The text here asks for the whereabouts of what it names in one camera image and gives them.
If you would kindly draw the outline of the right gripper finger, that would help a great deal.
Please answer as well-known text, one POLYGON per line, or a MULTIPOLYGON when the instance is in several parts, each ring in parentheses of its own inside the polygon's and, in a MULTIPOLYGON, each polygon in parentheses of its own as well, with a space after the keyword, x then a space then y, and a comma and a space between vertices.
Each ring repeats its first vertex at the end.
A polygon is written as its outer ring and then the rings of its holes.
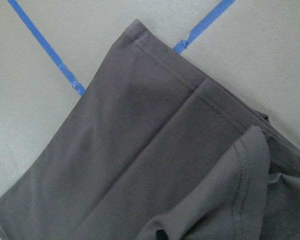
POLYGON ((167 240, 167 234, 164 230, 157 230, 155 232, 156 240, 167 240))

